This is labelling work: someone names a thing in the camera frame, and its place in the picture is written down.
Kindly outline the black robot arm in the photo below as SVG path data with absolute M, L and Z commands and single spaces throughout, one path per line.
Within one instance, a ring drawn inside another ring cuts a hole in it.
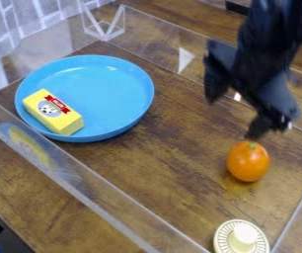
M 205 98 L 213 103 L 235 90 L 255 108 L 245 138 L 285 131 L 300 109 L 287 83 L 289 65 L 302 46 L 302 0 L 251 0 L 237 33 L 237 45 L 206 42 Z

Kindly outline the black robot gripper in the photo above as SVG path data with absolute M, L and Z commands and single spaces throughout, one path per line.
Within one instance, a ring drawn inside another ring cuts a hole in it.
M 300 116 L 300 108 L 287 87 L 287 43 L 272 34 L 239 36 L 237 46 L 206 41 L 204 93 L 213 103 L 232 88 L 255 109 L 245 138 L 257 140 L 271 130 L 285 131 Z

